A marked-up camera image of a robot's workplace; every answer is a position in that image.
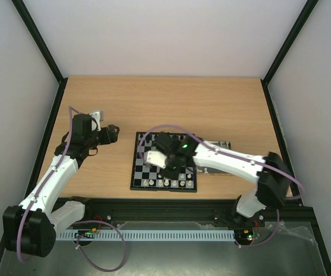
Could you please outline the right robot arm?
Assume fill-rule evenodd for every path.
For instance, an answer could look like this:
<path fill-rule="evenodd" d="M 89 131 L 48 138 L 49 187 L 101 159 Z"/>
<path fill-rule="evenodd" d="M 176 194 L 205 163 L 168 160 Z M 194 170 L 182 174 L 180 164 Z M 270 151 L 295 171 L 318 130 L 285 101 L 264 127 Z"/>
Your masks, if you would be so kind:
<path fill-rule="evenodd" d="M 289 171 L 278 154 L 248 155 L 194 135 L 180 140 L 159 133 L 153 149 L 144 154 L 144 162 L 159 167 L 166 178 L 176 177 L 183 166 L 196 166 L 213 168 L 254 184 L 251 192 L 240 196 L 232 211 L 233 221 L 238 225 L 245 225 L 266 207 L 281 209 L 290 185 Z"/>

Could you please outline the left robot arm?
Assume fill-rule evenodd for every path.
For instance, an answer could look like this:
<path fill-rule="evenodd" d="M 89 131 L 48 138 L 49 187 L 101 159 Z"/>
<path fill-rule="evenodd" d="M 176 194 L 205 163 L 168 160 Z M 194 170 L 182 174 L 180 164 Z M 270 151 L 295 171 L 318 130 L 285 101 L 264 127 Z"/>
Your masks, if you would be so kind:
<path fill-rule="evenodd" d="M 84 217 L 85 205 L 79 201 L 68 201 L 57 210 L 53 207 L 90 151 L 118 140 L 119 127 L 101 126 L 103 119 L 101 110 L 70 116 L 69 130 L 44 176 L 24 200 L 7 207 L 2 215 L 6 250 L 19 258 L 24 254 L 45 257 L 56 237 Z"/>

